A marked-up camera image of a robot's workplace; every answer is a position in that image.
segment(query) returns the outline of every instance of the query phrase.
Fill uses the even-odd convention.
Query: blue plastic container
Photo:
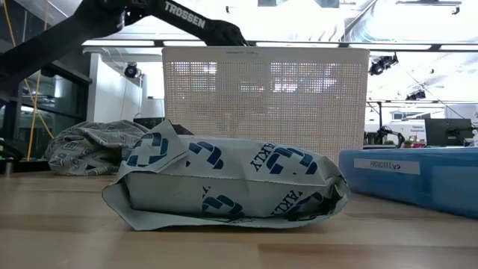
[[[478,148],[341,152],[352,191],[478,218]]]

